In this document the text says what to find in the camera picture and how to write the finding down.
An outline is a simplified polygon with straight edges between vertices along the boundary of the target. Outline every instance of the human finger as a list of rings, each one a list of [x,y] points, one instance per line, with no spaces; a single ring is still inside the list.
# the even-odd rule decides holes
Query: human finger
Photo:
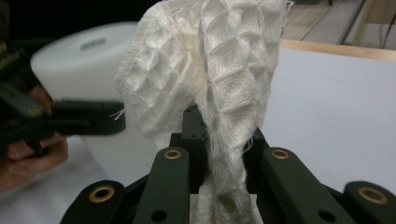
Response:
[[[40,142],[42,148],[49,147],[59,141],[64,141],[66,136],[59,135],[55,133],[51,139],[44,140]],[[25,143],[19,142],[8,146],[7,156],[12,160],[23,160],[29,156],[32,156],[35,152]]]
[[[43,105],[47,112],[50,113],[50,106],[52,105],[53,101],[43,86],[35,86],[30,91],[29,95],[41,105]]]
[[[9,159],[0,161],[0,193],[14,189],[35,177],[35,175],[15,175],[11,173],[8,167],[13,162]]]
[[[67,142],[62,140],[49,146],[43,157],[16,161],[8,169],[16,175],[36,175],[61,164],[67,159],[67,156]]]

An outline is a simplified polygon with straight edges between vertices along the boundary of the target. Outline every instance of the foam cylinder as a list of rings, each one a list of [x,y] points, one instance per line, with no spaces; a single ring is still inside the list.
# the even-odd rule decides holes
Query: foam cylinder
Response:
[[[55,101],[120,101],[113,77],[137,28],[118,22],[59,39],[39,50],[32,69]],[[81,136],[109,178],[129,185],[147,174],[155,146],[127,123],[110,136]]]

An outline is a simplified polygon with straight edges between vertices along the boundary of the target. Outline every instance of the white table surface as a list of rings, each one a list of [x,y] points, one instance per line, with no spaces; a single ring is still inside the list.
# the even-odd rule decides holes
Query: white table surface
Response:
[[[396,63],[282,49],[262,131],[324,184],[366,180],[396,194]],[[59,223],[90,184],[108,179],[78,137],[69,159],[0,194],[0,223]]]

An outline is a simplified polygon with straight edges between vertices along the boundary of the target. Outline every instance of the white fabric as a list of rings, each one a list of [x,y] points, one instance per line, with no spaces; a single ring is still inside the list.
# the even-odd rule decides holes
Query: white fabric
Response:
[[[128,120],[158,148],[198,104],[209,171],[195,223],[255,223],[243,147],[263,116],[285,0],[169,0],[150,8],[117,71]]]

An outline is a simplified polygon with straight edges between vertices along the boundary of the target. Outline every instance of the black metal bracket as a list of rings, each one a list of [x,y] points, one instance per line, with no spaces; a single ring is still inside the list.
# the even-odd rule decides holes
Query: black metal bracket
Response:
[[[347,184],[344,193],[330,189],[291,151],[269,147],[259,129],[244,154],[244,164],[247,190],[257,194],[264,223],[390,224],[396,220],[396,197],[388,190],[364,181]],[[88,186],[61,223],[189,223],[189,196],[202,185],[206,166],[205,125],[192,107],[183,114],[182,133],[173,133],[170,146],[157,153],[149,175],[127,188],[115,181]]]

